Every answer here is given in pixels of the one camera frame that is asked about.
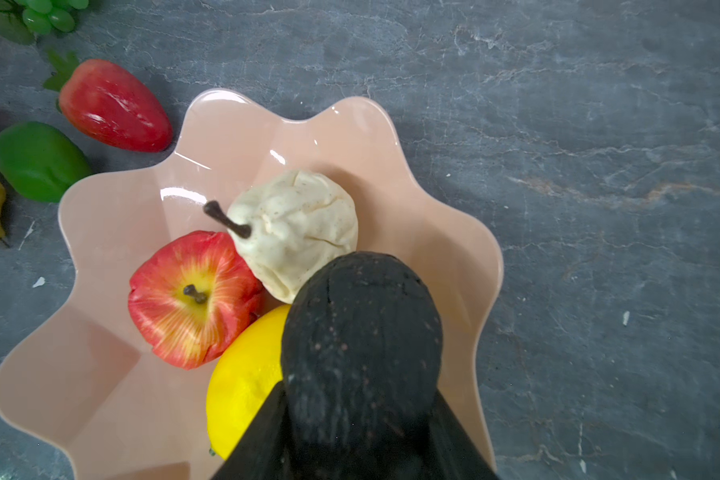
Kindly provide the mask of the pink scalloped fruit bowl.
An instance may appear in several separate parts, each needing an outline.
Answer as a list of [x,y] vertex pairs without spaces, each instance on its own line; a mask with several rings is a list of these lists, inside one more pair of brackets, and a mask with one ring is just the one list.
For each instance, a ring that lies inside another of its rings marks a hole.
[[501,290],[493,233],[416,182],[395,126],[376,102],[343,99],[289,120],[228,89],[190,104],[174,151],[144,169],[73,185],[58,211],[76,279],[65,304],[0,365],[0,416],[61,449],[78,479],[207,479],[205,398],[211,365],[160,360],[127,309],[129,281],[160,247],[215,223],[228,206],[284,171],[320,172],[353,197],[358,246],[398,257],[423,280],[444,329],[440,390],[488,462],[476,354]]

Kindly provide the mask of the red fake apple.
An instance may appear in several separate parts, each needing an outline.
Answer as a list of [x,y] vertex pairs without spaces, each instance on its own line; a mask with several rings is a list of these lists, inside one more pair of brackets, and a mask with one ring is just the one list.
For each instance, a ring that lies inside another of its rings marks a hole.
[[128,310],[156,356],[191,370],[224,353],[255,320],[263,297],[229,234],[194,231],[135,271]]

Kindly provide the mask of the yellow fake lemon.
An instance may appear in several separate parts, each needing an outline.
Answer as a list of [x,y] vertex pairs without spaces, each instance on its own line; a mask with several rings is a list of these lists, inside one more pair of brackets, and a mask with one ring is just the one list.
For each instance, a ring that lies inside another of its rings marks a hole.
[[282,379],[281,342],[290,307],[252,323],[219,358],[206,395],[211,449],[228,458],[274,385]]

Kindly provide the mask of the beige fake pear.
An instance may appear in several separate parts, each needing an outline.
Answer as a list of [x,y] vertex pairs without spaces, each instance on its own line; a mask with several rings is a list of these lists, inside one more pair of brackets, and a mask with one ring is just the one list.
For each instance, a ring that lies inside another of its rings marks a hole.
[[353,198],[320,173],[287,171],[245,191],[226,210],[211,200],[203,211],[227,228],[254,276],[287,304],[318,270],[358,244]]

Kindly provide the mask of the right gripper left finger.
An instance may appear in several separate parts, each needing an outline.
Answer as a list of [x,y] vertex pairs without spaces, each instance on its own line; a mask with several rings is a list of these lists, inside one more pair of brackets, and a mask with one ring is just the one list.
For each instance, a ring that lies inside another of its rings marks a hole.
[[275,384],[238,445],[212,480],[291,479],[290,418],[282,381]]

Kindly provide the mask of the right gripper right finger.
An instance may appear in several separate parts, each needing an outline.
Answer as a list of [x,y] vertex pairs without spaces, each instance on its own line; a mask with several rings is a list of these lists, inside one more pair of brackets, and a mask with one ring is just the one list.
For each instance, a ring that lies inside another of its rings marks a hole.
[[428,288],[396,257],[353,252],[318,270],[282,338],[293,476],[492,478],[438,391],[443,342]]

